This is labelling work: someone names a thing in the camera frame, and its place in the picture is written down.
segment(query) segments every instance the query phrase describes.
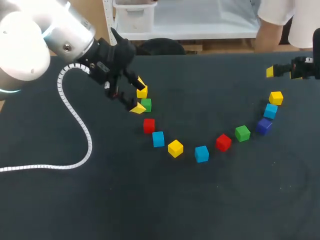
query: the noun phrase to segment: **white shirt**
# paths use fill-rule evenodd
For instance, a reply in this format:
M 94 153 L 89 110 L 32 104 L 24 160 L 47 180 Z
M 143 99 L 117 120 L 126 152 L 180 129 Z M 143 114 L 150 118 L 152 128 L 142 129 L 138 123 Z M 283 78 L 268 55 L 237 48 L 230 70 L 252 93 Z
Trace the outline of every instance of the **white shirt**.
M 280 26 L 293 17 L 289 43 L 300 49 L 312 48 L 313 34 L 320 28 L 320 0 L 261 0 L 258 16 Z

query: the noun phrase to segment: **white cable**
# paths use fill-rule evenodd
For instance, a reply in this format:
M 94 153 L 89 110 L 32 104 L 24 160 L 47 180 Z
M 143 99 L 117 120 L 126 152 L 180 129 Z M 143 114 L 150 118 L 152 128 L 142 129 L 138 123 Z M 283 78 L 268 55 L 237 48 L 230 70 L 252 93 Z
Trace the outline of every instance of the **white cable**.
M 74 116 L 74 118 L 77 120 L 77 122 L 80 124 L 81 128 L 83 129 L 87 142 L 88 142 L 88 150 L 84 158 L 79 161 L 78 163 L 72 164 L 72 165 L 65 165 L 65 166 L 59 166 L 59 165 L 47 165 L 47 164 L 36 164 L 36 165 L 25 165 L 25 166 L 8 166 L 8 167 L 2 167 L 0 168 L 0 172 L 9 172 L 9 171 L 18 171 L 18 170 L 26 170 L 26 169 L 55 169 L 55 170 L 69 170 L 69 169 L 75 169 L 77 167 L 80 167 L 83 165 L 90 157 L 91 152 L 92 152 L 92 140 L 90 133 L 84 124 L 84 122 L 81 120 L 79 115 L 76 113 L 76 111 L 73 109 L 73 107 L 70 105 L 69 101 L 67 100 L 63 87 L 62 87 L 62 81 L 64 79 L 65 74 L 71 70 L 71 69 L 81 69 L 85 73 L 89 74 L 90 70 L 88 67 L 85 65 L 79 64 L 79 63 L 72 63 L 67 66 L 65 66 L 57 80 L 57 87 L 58 87 L 58 92 L 59 95 L 64 102 L 65 106 L 69 109 L 70 113 Z

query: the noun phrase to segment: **robotic arm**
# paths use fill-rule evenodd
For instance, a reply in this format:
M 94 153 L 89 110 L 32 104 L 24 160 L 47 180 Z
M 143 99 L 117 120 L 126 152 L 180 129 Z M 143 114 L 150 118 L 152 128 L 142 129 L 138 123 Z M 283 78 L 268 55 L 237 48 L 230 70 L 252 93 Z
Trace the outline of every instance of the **robotic arm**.
M 313 58 L 298 56 L 288 64 L 274 64 L 266 70 L 266 77 L 282 77 L 289 73 L 290 79 L 320 79 L 320 28 L 316 29 L 312 38 Z
M 89 76 L 104 87 L 109 99 L 119 100 L 128 111 L 141 107 L 118 86 L 124 75 L 136 89 L 145 88 L 128 69 L 137 49 L 111 30 L 117 45 L 96 40 L 95 28 L 67 0 L 1 0 L 0 100 L 42 76 L 50 65 L 51 50 L 67 63 L 87 66 Z

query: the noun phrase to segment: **blue cube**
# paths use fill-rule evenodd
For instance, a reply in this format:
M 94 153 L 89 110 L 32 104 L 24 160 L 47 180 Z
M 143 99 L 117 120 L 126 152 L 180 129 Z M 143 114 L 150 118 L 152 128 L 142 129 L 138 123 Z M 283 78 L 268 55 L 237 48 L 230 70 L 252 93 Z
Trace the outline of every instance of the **blue cube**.
M 165 146 L 165 136 L 163 131 L 155 131 L 152 133 L 153 146 L 155 148 Z
M 278 106 L 268 103 L 266 105 L 263 116 L 268 119 L 275 119 Z
M 194 151 L 197 163 L 203 163 L 209 160 L 209 151 L 206 146 L 198 146 Z
M 261 119 L 256 126 L 256 131 L 261 135 L 266 135 L 272 126 L 272 122 L 266 118 Z

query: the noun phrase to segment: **wooden block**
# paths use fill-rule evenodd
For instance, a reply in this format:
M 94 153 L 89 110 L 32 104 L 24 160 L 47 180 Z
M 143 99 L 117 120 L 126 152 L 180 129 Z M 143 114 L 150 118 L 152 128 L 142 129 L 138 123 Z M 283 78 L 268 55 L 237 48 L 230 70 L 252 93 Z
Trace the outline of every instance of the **wooden block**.
M 239 142 L 247 141 L 250 138 L 250 131 L 249 129 L 243 125 L 239 126 L 235 129 L 235 137 L 238 139 Z
M 197 163 L 207 162 L 209 160 L 209 151 L 206 146 L 198 146 L 195 148 L 194 156 Z
M 260 120 L 256 126 L 256 131 L 261 135 L 266 135 L 272 127 L 272 122 L 266 118 Z
M 215 141 L 215 147 L 221 152 L 226 152 L 231 147 L 232 140 L 225 134 L 222 134 Z
M 268 119 L 275 119 L 278 106 L 268 103 L 266 105 L 263 116 Z
M 138 99 L 146 99 L 148 96 L 148 86 L 145 86 L 142 90 L 136 90 L 136 97 Z
M 142 106 L 139 102 L 137 103 L 137 105 L 134 108 L 132 108 L 130 110 L 130 112 L 136 113 L 136 114 L 142 114 L 145 111 L 146 111 L 146 108 L 144 106 Z
M 168 152 L 176 158 L 184 152 L 184 146 L 178 140 L 174 140 L 168 145 Z
M 273 78 L 274 77 L 274 66 L 268 67 L 266 69 L 266 77 Z
M 145 134 L 152 134 L 156 130 L 156 121 L 152 118 L 146 118 L 143 121 L 143 131 Z
M 147 85 L 145 85 L 145 83 L 142 81 L 141 77 L 139 77 L 139 76 L 138 76 L 138 81 L 139 81 L 140 83 L 142 83 L 145 87 L 147 86 Z
M 156 131 L 152 133 L 153 146 L 155 148 L 165 146 L 165 136 L 163 131 Z
M 273 91 L 270 93 L 269 101 L 273 105 L 280 106 L 284 100 L 284 96 L 280 91 Z
M 141 105 L 145 107 L 145 112 L 150 113 L 152 108 L 152 102 L 150 98 L 141 99 Z

